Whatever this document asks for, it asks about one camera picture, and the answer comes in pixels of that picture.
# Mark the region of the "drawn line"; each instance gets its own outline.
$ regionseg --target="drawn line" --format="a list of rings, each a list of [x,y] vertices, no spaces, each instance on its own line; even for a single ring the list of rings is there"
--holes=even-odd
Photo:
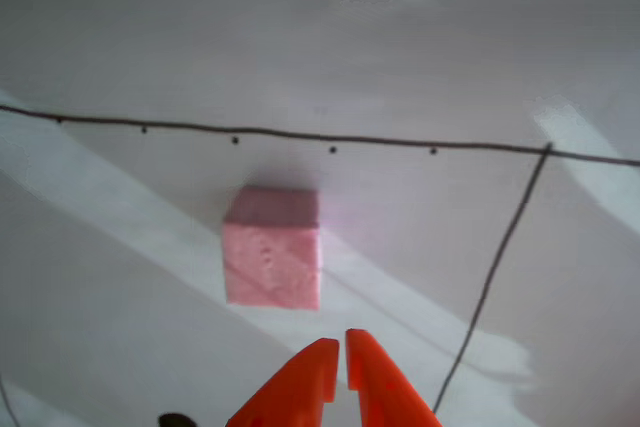
[[[13,421],[13,425],[15,427],[20,427],[20,422],[18,422],[18,418],[16,414],[13,413],[13,409],[11,408],[11,402],[9,402],[9,396],[7,395],[7,391],[4,388],[4,381],[2,380],[2,376],[0,375],[0,393],[2,394],[2,401],[4,402],[4,406],[9,413],[9,417]]]
[[[214,134],[233,135],[266,135],[270,137],[280,137],[285,139],[306,140],[316,142],[342,142],[357,144],[391,145],[396,147],[415,148],[441,148],[457,150],[493,150],[501,152],[512,152],[516,154],[542,155],[544,149],[538,147],[528,147],[524,145],[503,144],[495,142],[448,142],[436,140],[411,140],[394,139],[385,137],[367,137],[356,135],[328,135],[313,134],[307,132],[293,132],[286,130],[267,129],[262,127],[222,127],[216,125],[197,124],[190,122],[165,122],[158,120],[126,119],[120,117],[91,117],[84,115],[67,115],[47,112],[36,112],[18,107],[11,107],[0,104],[0,111],[12,114],[47,119],[55,122],[73,122],[79,124],[102,124],[102,125],[128,125],[132,127],[160,128],[191,130],[198,132],[208,132]],[[626,165],[629,167],[640,167],[639,159],[620,159],[616,157],[603,157],[598,155],[581,154],[578,152],[567,152],[562,150],[551,150],[547,156],[561,157],[565,159],[583,160],[587,162],[598,162],[603,164]]]
[[[493,277],[496,273],[496,270],[498,270],[498,266],[500,265],[500,261],[502,260],[502,256],[505,252],[505,250],[507,249],[507,245],[509,244],[509,241],[511,240],[511,237],[513,236],[513,233],[516,230],[516,227],[518,226],[518,222],[520,222],[520,218],[522,217],[522,214],[524,212],[524,209],[526,208],[527,204],[529,203],[529,200],[531,199],[531,194],[533,193],[533,189],[536,186],[536,183],[538,182],[538,178],[540,177],[540,172],[542,172],[542,167],[544,166],[545,162],[547,161],[547,158],[549,157],[549,155],[551,155],[552,152],[552,144],[548,143],[546,145],[546,147],[544,149],[541,149],[542,153],[540,155],[540,158],[538,159],[538,162],[536,163],[535,168],[533,169],[533,173],[531,174],[531,178],[529,179],[529,183],[527,184],[527,187],[524,191],[524,194],[522,196],[522,199],[520,200],[520,203],[518,204],[518,208],[516,209],[516,213],[514,214],[513,218],[511,219],[511,222],[509,223],[509,226],[507,227],[507,231],[505,232],[502,241],[500,242],[500,246],[498,247],[498,250],[496,252],[496,255],[493,259],[493,262],[491,264],[491,267],[489,268],[489,272],[487,273],[487,277],[484,281],[484,285],[482,287],[482,293],[480,294],[480,299],[478,299],[478,303],[476,304],[476,309],[473,312],[473,317],[471,317],[471,322],[469,322],[469,329],[467,330],[467,335],[465,335],[464,337],[464,341],[462,342],[462,345],[460,346],[460,350],[458,351],[458,355],[456,356],[456,359],[453,361],[453,365],[451,366],[451,370],[449,371],[449,373],[447,374],[447,377],[444,380],[444,383],[442,384],[442,387],[440,388],[440,392],[438,393],[438,397],[436,399],[436,402],[433,404],[433,413],[437,413],[438,412],[438,408],[440,407],[440,403],[442,402],[442,399],[444,398],[444,394],[447,391],[447,388],[449,387],[449,384],[451,383],[451,379],[453,378],[454,374],[456,373],[456,370],[458,369],[458,366],[460,365],[460,362],[462,361],[462,357],[464,356],[465,351],[467,350],[467,347],[469,345],[469,341],[471,340],[471,336],[473,335],[474,330],[476,329],[476,325],[478,324],[478,319],[480,318],[480,313],[482,312],[482,308],[484,307],[484,303],[487,300],[487,295],[489,294],[489,289],[491,288],[491,283],[493,282]]]

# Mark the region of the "cube top face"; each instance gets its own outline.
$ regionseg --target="cube top face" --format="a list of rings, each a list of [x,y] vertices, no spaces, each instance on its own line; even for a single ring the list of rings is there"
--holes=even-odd
[[[260,227],[318,227],[318,196],[307,190],[245,187],[227,212],[225,224]]]

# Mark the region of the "white surface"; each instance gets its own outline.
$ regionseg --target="white surface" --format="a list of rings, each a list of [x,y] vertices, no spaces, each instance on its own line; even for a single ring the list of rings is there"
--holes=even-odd
[[[70,113],[640,157],[639,7],[0,0],[0,87]],[[365,327],[433,403],[535,158],[328,147],[0,114],[0,371],[95,427],[220,425],[292,352]],[[637,174],[549,161],[445,426],[637,424]],[[318,314],[225,305],[219,226],[247,182],[321,193]],[[325,425],[358,425],[339,389]]]

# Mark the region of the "foam block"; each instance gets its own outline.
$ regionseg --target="foam block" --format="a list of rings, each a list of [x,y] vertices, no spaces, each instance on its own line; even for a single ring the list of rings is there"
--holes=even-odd
[[[315,192],[245,187],[223,226],[227,302],[320,308]]]

